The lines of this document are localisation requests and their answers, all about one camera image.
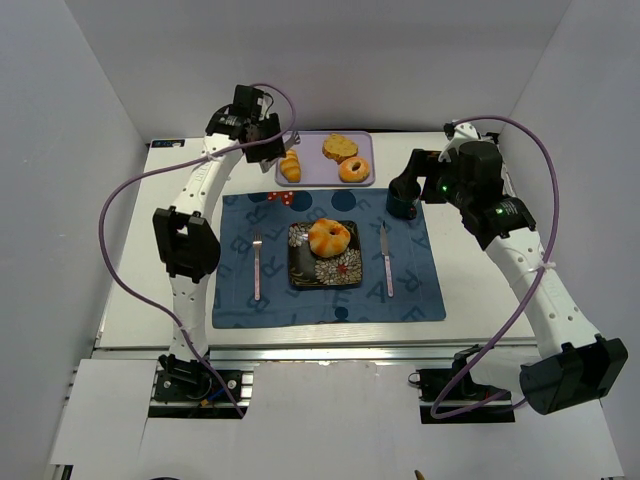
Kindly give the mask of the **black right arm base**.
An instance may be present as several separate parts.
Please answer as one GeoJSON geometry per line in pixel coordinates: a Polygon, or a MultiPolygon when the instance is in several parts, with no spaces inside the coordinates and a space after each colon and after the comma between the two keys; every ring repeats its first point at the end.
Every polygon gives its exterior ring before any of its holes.
{"type": "MultiPolygon", "coordinates": [[[[446,419],[436,419],[431,415],[431,407],[443,388],[461,370],[467,360],[477,354],[481,347],[476,344],[454,355],[450,367],[424,368],[416,370],[408,377],[408,384],[419,392],[419,410],[422,424],[500,424],[514,423],[515,413],[510,393],[503,395],[495,402],[487,403],[471,412],[446,419]]],[[[465,377],[449,392],[438,408],[439,414],[473,405],[498,393],[493,386],[475,383],[471,374],[465,377]]]]}

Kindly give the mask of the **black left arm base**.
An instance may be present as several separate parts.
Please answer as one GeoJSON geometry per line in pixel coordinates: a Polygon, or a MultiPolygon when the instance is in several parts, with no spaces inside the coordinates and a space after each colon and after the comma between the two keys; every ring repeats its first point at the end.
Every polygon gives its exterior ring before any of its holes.
{"type": "Polygon", "coordinates": [[[155,419],[239,420],[250,398],[248,373],[222,369],[216,377],[197,360],[161,355],[148,417],[155,419]]]}

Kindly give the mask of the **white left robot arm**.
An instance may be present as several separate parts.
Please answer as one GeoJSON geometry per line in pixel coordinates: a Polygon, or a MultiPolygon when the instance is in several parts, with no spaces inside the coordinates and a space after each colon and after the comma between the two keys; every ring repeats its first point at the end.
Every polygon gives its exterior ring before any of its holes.
{"type": "Polygon", "coordinates": [[[208,353],[205,328],[206,291],[220,261],[221,246],[209,220],[232,170],[244,159],[266,173],[285,154],[278,138],[279,117],[269,113],[271,94],[254,85],[238,85],[231,104],[218,109],[205,128],[203,156],[177,198],[154,212],[152,224],[160,260],[172,290],[174,315],[169,353],[194,361],[208,353]]]}

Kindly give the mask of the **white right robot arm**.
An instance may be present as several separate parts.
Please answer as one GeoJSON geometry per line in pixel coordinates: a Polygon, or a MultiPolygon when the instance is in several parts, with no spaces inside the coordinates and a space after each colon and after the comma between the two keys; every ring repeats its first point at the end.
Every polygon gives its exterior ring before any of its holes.
{"type": "Polygon", "coordinates": [[[535,356],[497,349],[497,339],[454,358],[452,375],[431,407],[444,418],[440,403],[463,382],[523,396],[547,415],[606,397],[628,359],[624,343],[607,339],[586,318],[550,261],[524,202],[507,194],[503,159],[491,142],[466,141],[441,153],[415,149],[389,187],[401,199],[448,203],[465,229],[499,268],[519,301],[500,329],[504,334],[525,316],[536,340],[535,356]]]}

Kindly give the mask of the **striped orange bread roll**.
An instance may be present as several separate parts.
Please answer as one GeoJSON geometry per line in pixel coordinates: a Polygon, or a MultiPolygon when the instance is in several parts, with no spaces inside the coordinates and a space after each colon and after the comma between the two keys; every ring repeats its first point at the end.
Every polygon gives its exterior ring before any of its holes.
{"type": "Polygon", "coordinates": [[[286,151],[285,157],[279,162],[279,171],[289,183],[299,183],[301,180],[301,165],[294,149],[286,151]]]}

